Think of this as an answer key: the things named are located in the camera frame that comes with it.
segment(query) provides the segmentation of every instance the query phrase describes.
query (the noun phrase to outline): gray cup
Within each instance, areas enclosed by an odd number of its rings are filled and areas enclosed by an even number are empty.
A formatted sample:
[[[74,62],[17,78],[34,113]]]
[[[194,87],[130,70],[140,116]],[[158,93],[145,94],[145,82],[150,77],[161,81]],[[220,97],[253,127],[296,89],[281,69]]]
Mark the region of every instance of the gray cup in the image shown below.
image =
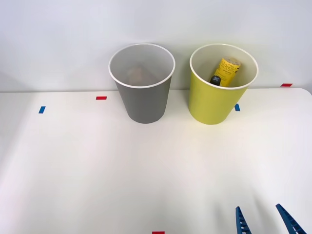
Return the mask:
[[[112,56],[108,69],[131,119],[153,123],[163,116],[175,67],[173,55],[154,44],[130,45]]]

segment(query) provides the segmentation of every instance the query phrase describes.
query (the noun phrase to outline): blue tape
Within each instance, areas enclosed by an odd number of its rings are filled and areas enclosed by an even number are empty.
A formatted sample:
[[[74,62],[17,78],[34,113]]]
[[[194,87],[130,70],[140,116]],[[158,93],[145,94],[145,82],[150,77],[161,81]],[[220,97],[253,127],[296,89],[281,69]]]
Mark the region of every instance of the blue tape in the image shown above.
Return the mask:
[[[239,105],[238,105],[238,104],[235,105],[235,110],[236,110],[236,111],[240,111],[240,108],[239,108]]]
[[[40,110],[39,110],[39,114],[43,114],[44,109],[45,109],[45,106],[41,106],[41,108],[40,108]]]

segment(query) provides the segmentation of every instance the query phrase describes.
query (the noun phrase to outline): yellow package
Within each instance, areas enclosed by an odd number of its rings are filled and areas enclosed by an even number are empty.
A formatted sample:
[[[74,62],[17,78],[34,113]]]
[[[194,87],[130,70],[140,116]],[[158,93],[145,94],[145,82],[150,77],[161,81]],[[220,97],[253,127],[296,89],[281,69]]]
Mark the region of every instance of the yellow package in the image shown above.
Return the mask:
[[[214,75],[221,78],[221,86],[228,87],[238,72],[241,62],[232,57],[224,57]]]

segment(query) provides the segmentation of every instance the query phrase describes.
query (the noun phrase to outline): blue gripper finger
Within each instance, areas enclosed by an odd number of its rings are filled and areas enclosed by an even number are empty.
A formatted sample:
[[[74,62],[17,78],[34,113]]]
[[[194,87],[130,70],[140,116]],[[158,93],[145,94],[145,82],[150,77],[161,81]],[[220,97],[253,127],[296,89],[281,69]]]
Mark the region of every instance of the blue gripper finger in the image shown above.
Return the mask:
[[[237,228],[237,234],[251,234],[252,233],[246,223],[246,220],[239,206],[236,207],[236,228]]]
[[[307,234],[300,225],[294,220],[294,218],[282,207],[280,204],[276,205],[279,214],[286,225],[289,234]]]

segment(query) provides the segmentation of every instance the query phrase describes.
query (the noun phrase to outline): paper cup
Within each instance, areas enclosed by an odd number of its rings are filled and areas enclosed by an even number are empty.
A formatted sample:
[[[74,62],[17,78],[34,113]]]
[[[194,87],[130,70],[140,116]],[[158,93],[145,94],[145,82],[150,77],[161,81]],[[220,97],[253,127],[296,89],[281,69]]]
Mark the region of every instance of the paper cup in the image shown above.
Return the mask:
[[[152,123],[163,116],[175,67],[173,55],[154,44],[130,45],[112,56],[109,72],[131,119]]]
[[[226,56],[241,61],[237,75],[230,87],[210,84],[210,78],[221,59]],[[191,56],[190,66],[189,110],[197,121],[205,124],[218,124],[225,120],[258,75],[258,64],[248,52],[226,44],[210,44],[198,48]]]

